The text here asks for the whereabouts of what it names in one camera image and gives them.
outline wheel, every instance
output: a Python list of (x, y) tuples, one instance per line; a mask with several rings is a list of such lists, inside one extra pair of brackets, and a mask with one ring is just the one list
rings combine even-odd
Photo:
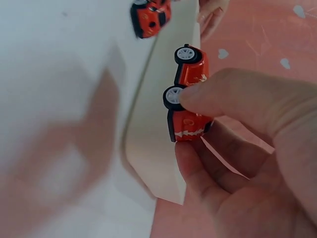
[(181, 63), (198, 63), (201, 60), (201, 53), (191, 47), (181, 47), (175, 51), (175, 61)]
[(184, 85), (174, 85), (167, 88), (163, 93), (163, 102), (167, 109), (172, 111), (184, 111), (185, 109), (180, 105), (178, 96), (183, 89)]
[(147, 8), (148, 0), (134, 0), (133, 6), (135, 8)]
[(143, 30), (141, 28), (138, 16), (138, 5), (132, 5), (130, 8), (131, 21), (134, 29), (135, 36), (143, 39)]
[(210, 130), (212, 123), (213, 121), (210, 121), (205, 125), (204, 133), (207, 133)]

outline white wheel rim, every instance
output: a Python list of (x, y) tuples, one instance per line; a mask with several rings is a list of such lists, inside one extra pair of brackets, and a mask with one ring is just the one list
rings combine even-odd
[(147, 0), (135, 0), (134, 4), (135, 5), (143, 5), (146, 4), (148, 1)]
[(176, 54), (181, 60), (191, 60), (195, 56), (195, 51), (186, 47), (179, 49)]
[(166, 100), (171, 104), (179, 104), (178, 96), (183, 89), (180, 87), (172, 87), (166, 92)]

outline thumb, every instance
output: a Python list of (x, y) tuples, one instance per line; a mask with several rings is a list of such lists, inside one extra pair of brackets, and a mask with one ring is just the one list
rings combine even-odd
[(229, 116), (271, 138), (316, 107), (314, 84), (259, 72), (223, 69), (180, 94), (189, 111), (210, 117)]

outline fingernail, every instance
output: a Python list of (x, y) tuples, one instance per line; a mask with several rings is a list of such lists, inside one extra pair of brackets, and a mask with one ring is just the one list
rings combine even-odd
[(197, 22), (199, 22), (199, 23), (201, 23), (201, 22), (204, 22), (204, 20), (205, 20), (205, 15), (198, 15), (198, 17), (197, 17)]
[(179, 99), (181, 101), (187, 101), (189, 99), (193, 99), (195, 97), (195, 95), (197, 94), (197, 92), (199, 91), (199, 87), (200, 87), (200, 83), (185, 88), (179, 94)]

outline toy car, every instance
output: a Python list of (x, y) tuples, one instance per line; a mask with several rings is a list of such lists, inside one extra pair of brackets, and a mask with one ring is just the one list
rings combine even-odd
[(170, 0), (135, 0), (130, 13), (136, 36), (149, 38), (170, 21)]
[(167, 124), (172, 142), (194, 140), (208, 132), (213, 119), (185, 110), (179, 103), (178, 95), (187, 86), (206, 81), (209, 64), (205, 52), (185, 44), (175, 51), (178, 64), (174, 86), (163, 93), (163, 103), (168, 109)]

